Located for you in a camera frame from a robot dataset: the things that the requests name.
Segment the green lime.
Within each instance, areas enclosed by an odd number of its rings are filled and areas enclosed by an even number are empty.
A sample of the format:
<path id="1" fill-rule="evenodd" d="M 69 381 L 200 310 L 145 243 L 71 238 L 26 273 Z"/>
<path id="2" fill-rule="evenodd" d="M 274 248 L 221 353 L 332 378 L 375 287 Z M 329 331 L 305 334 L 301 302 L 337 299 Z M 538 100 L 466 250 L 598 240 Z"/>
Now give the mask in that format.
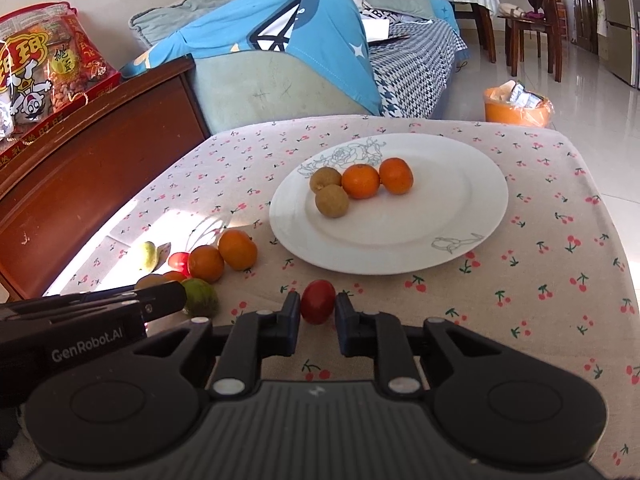
<path id="1" fill-rule="evenodd" d="M 187 278 L 181 285 L 186 291 L 186 304 L 183 307 L 186 316 L 189 318 L 197 318 L 198 316 L 213 318 L 216 315 L 219 301 L 212 284 L 199 278 Z"/>

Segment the orange tangerine back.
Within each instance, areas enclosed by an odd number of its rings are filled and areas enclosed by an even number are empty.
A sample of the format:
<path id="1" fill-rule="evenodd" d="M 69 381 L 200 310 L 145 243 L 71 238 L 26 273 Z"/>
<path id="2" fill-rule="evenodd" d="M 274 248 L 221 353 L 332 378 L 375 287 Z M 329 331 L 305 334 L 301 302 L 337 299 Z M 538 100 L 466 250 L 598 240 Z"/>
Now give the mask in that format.
<path id="1" fill-rule="evenodd" d="M 192 278 L 214 284 L 224 274 L 224 259 L 212 245 L 201 245 L 190 252 L 188 269 Z"/>

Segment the sunlit orange tangerine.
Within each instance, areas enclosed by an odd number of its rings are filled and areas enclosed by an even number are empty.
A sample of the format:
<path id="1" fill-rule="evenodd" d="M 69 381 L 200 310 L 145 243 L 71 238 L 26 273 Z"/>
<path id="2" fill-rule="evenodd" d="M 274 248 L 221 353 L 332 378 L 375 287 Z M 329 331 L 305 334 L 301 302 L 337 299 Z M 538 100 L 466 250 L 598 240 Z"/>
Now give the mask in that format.
<path id="1" fill-rule="evenodd" d="M 224 262 L 235 271 L 252 268 L 258 256 L 258 249 L 253 240 L 243 231 L 225 230 L 218 240 L 218 252 Z"/>

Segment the small red tomato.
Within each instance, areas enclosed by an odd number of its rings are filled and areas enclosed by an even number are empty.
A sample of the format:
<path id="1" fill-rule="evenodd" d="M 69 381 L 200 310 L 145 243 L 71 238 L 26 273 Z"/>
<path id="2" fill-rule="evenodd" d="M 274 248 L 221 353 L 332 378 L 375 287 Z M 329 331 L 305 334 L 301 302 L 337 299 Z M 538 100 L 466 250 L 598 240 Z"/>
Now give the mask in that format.
<path id="1" fill-rule="evenodd" d="M 189 276 L 189 258 L 188 252 L 174 252 L 167 259 L 167 264 L 171 270 L 180 272 L 184 276 Z"/>

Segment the brown kiwi front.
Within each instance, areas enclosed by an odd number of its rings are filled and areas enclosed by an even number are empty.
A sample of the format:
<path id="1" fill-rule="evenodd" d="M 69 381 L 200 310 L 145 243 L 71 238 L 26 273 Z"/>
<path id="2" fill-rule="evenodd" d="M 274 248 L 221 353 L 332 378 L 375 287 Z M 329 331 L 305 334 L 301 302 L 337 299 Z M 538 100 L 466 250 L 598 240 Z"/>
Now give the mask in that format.
<path id="1" fill-rule="evenodd" d="M 140 280 L 137 281 L 136 284 L 134 284 L 134 289 L 142 290 L 149 287 L 165 284 L 166 282 L 167 282 L 166 276 L 163 276 L 162 274 L 152 273 L 152 274 L 145 275 L 143 278 L 140 278 Z"/>

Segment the brown kiwi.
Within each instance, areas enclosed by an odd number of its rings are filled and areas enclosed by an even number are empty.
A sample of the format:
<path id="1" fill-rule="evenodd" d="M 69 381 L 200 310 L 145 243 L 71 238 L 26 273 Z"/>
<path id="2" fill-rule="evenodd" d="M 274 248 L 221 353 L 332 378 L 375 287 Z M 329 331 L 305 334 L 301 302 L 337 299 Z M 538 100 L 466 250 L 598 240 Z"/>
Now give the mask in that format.
<path id="1" fill-rule="evenodd" d="M 152 274 L 145 275 L 143 278 L 140 278 L 140 280 L 137 281 L 136 284 L 134 284 L 134 289 L 142 290 L 149 287 L 165 284 L 166 282 L 167 282 L 166 276 L 163 276 L 162 274 L 152 273 Z"/>
<path id="2" fill-rule="evenodd" d="M 329 184 L 314 196 L 314 203 L 320 214 L 326 218 L 336 219 L 347 214 L 349 196 L 341 186 Z"/>
<path id="3" fill-rule="evenodd" d="M 331 167 L 319 168 L 309 179 L 309 187 L 314 194 L 329 185 L 342 185 L 342 174 Z"/>

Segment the small green mango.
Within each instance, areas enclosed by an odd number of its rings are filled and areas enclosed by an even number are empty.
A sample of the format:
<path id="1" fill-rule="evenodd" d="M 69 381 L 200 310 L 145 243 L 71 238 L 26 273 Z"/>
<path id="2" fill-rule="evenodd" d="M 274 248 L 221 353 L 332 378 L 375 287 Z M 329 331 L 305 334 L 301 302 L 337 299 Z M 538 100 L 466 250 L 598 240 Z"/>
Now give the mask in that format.
<path id="1" fill-rule="evenodd" d="M 140 268 L 145 272 L 152 272 L 158 261 L 158 251 L 153 242 L 144 242 L 140 248 Z"/>

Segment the large orange tangerine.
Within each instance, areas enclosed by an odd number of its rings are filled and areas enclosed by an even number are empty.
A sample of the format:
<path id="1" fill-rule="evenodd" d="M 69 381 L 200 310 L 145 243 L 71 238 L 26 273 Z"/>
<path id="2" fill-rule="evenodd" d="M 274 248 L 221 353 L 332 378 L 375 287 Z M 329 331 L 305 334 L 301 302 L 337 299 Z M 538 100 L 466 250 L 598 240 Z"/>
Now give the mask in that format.
<path id="1" fill-rule="evenodd" d="M 370 165 L 352 165 L 342 174 L 342 188 L 354 200 L 367 200 L 375 196 L 379 187 L 378 170 Z"/>

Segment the small orange tangerine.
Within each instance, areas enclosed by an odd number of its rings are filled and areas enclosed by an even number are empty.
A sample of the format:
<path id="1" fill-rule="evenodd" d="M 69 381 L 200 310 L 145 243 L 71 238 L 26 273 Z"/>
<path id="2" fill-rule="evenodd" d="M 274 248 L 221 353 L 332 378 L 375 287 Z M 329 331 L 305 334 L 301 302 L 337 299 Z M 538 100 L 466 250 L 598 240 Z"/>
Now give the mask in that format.
<path id="1" fill-rule="evenodd" d="M 166 278 L 167 281 L 183 282 L 186 279 L 186 276 L 179 271 L 171 270 L 164 273 L 163 278 Z"/>

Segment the dark wooden cabinet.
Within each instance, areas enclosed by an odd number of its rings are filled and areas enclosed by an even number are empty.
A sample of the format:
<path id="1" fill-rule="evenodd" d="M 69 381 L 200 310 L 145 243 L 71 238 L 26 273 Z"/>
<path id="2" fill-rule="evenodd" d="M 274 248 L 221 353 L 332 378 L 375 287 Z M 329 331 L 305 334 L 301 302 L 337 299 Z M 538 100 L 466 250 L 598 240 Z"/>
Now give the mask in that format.
<path id="1" fill-rule="evenodd" d="M 134 77 L 1 169 L 1 288 L 41 296 L 111 216 L 208 135 L 190 56 Z"/>

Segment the white floral plate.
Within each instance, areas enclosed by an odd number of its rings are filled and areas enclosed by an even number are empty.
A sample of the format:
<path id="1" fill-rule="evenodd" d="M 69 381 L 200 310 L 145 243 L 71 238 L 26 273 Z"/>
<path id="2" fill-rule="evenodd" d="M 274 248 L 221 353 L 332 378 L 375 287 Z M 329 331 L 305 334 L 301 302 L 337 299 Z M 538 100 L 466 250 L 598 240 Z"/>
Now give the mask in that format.
<path id="1" fill-rule="evenodd" d="M 316 170 L 378 166 L 390 157 L 413 172 L 407 194 L 379 190 L 352 202 L 342 218 L 320 214 L 309 187 Z M 314 266 L 393 275 L 465 255 L 498 228 L 508 203 L 501 170 L 477 148 L 432 134 L 385 133 L 325 148 L 299 164 L 274 192 L 269 221 L 280 244 Z"/>

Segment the cherry print tablecloth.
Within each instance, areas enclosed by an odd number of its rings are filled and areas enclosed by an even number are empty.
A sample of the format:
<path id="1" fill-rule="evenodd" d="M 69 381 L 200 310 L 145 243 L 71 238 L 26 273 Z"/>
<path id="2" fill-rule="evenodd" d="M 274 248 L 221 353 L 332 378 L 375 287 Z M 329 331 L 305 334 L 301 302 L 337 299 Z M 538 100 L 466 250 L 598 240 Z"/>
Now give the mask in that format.
<path id="1" fill-rule="evenodd" d="M 608 422 L 593 465 L 639 472 L 639 305 L 582 156 L 561 133 L 329 117 L 217 133 L 166 167 L 52 284 L 126 283 L 145 240 L 177 252 L 247 232 L 253 270 L 217 284 L 219 322 L 314 280 L 355 308 L 475 330 L 595 386 Z"/>

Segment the houndstooth sofa cover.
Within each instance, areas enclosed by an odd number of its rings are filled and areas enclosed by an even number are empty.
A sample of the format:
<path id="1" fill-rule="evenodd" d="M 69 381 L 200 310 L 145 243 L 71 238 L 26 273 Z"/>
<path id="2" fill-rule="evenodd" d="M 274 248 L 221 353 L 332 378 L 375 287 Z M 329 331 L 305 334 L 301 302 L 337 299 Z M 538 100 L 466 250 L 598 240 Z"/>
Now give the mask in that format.
<path id="1" fill-rule="evenodd" d="M 468 46 L 443 20 L 390 24 L 390 38 L 370 47 L 381 115 L 439 118 L 451 78 L 468 58 Z"/>

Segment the wooden chair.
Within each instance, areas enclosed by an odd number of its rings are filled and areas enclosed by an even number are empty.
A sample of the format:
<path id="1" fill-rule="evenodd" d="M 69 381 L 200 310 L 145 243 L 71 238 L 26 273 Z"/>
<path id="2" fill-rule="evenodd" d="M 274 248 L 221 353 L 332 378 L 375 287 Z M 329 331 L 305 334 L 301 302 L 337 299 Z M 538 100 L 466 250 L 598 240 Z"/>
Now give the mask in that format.
<path id="1" fill-rule="evenodd" d="M 501 3 L 498 17 L 506 25 L 506 65 L 511 76 L 518 74 L 518 64 L 524 61 L 524 32 L 536 32 L 547 37 L 547 70 L 556 82 L 562 81 L 563 45 L 558 2 L 556 0 L 528 0 L 530 12 Z"/>

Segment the refrigerator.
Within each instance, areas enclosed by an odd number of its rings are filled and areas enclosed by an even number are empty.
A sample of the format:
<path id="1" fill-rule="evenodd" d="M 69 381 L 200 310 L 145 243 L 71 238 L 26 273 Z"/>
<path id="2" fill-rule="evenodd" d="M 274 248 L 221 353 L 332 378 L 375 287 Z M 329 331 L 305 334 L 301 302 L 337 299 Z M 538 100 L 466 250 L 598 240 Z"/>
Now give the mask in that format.
<path id="1" fill-rule="evenodd" d="M 604 0 L 608 69 L 639 88 L 639 0 Z"/>

